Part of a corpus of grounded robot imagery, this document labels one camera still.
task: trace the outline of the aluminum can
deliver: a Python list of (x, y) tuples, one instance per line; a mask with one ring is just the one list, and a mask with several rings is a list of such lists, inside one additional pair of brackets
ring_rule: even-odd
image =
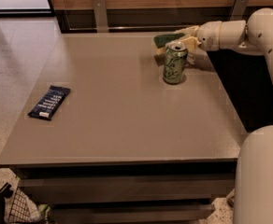
[(165, 66), (163, 80), (168, 84), (179, 84), (182, 81), (188, 50), (180, 41), (172, 41), (165, 48)]

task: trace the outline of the tiled floor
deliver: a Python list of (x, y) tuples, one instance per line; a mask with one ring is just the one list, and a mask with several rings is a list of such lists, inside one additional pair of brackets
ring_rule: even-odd
[[(0, 152), (20, 115), (43, 65), (59, 38), (63, 38), (54, 18), (0, 19)], [(17, 178), (0, 169), (0, 188), (17, 187)], [(232, 223), (226, 199), (215, 201), (216, 211), (200, 224)]]

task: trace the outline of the metal bracket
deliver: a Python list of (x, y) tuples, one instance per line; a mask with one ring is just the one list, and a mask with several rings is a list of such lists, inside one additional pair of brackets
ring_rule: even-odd
[(106, 0), (92, 0), (97, 33), (108, 33)]
[(249, 0), (236, 0), (232, 10), (229, 21), (242, 20), (242, 16), (245, 13)]

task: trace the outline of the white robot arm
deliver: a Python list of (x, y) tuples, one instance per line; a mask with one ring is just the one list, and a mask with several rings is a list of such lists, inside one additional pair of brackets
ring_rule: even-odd
[(211, 21), (200, 26), (197, 37), (205, 51), (232, 49), (247, 55), (264, 55), (273, 84), (273, 9), (254, 12), (248, 22)]

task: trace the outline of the candy bar wrapper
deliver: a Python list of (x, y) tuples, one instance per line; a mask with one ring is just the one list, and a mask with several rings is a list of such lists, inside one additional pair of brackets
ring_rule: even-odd
[(36, 119), (51, 120), (55, 111), (70, 92), (69, 88), (50, 86), (47, 93), (27, 115)]

